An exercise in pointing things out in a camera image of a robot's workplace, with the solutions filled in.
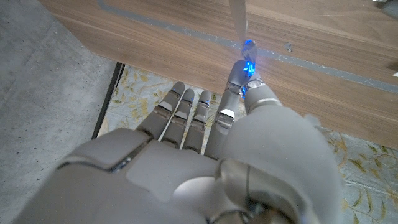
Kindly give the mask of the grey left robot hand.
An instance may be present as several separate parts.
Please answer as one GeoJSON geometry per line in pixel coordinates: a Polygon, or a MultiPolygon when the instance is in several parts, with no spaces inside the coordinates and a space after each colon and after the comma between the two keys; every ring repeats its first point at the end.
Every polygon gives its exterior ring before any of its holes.
{"type": "Polygon", "coordinates": [[[382,13],[395,20],[398,19],[398,0],[373,0],[373,3],[382,13]]]}

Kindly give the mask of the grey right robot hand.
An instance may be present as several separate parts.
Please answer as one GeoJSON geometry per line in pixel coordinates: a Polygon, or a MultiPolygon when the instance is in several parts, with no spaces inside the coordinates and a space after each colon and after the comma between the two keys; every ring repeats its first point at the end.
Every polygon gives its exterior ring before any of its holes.
{"type": "Polygon", "coordinates": [[[17,223],[340,223],[342,184],[314,121],[284,106],[252,60],[211,95],[177,82],[136,129],[67,155],[17,223]]]}

